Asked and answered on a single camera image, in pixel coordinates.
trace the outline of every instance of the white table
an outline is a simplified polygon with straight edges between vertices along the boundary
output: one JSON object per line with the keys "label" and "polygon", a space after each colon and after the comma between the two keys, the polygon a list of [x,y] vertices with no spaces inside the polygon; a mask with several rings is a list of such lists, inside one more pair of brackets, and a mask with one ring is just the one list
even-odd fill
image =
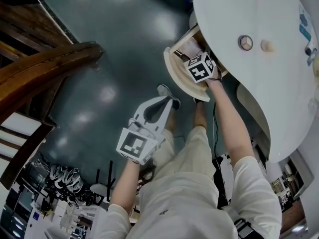
{"label": "white table", "polygon": [[[208,45],[264,112],[270,131],[269,160],[286,158],[300,145],[312,124],[314,114],[308,103],[317,85],[304,52],[308,41],[299,32],[300,1],[193,1]],[[253,39],[252,50],[239,48],[240,35]],[[274,44],[274,53],[262,51],[263,39]]]}

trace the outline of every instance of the white t-shirt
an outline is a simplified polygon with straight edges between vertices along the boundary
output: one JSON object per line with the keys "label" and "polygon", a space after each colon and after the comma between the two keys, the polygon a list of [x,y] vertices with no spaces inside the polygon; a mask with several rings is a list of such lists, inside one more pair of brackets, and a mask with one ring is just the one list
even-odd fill
{"label": "white t-shirt", "polygon": [[[122,207],[110,205],[99,217],[94,238],[238,238],[228,214],[217,209],[218,190],[206,175],[179,172],[148,183],[140,195],[141,217],[135,226]],[[279,200],[254,157],[244,157],[234,167],[231,206],[265,239],[279,237]]]}

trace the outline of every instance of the wooden drawer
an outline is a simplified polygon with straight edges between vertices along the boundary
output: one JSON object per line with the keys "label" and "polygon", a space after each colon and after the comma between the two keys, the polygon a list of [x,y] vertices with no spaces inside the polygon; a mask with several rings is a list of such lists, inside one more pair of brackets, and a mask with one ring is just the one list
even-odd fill
{"label": "wooden drawer", "polygon": [[[194,39],[203,47],[208,47],[199,26],[196,25],[190,29],[181,39],[179,39],[171,48],[166,48],[164,51],[164,59],[166,67],[172,79],[175,83],[187,94],[205,102],[209,101],[209,96],[206,93],[207,85],[205,82],[195,83],[189,76],[188,72],[184,68],[184,64],[181,58],[174,54],[174,51],[178,50],[183,44],[185,44],[190,38]],[[217,60],[214,55],[212,59],[215,61],[218,68],[222,71],[222,76],[225,76],[228,71]]]}

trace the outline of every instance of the sleeve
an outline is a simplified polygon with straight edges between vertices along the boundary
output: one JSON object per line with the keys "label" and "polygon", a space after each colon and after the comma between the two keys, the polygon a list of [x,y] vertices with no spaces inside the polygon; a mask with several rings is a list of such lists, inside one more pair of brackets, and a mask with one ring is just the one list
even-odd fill
{"label": "sleeve", "polygon": [[254,157],[244,157],[235,164],[231,207],[263,238],[279,238],[282,222],[279,200]]}
{"label": "sleeve", "polygon": [[129,215],[119,205],[110,205],[98,219],[94,239],[125,239],[131,230]]}

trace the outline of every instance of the white cube with black marker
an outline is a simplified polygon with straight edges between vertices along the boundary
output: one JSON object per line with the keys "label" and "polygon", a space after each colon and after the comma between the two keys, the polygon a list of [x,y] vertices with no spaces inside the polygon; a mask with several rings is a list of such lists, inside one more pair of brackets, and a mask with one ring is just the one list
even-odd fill
{"label": "white cube with black marker", "polygon": [[211,78],[214,70],[217,70],[216,63],[210,59],[207,52],[188,60],[184,67],[195,83]]}

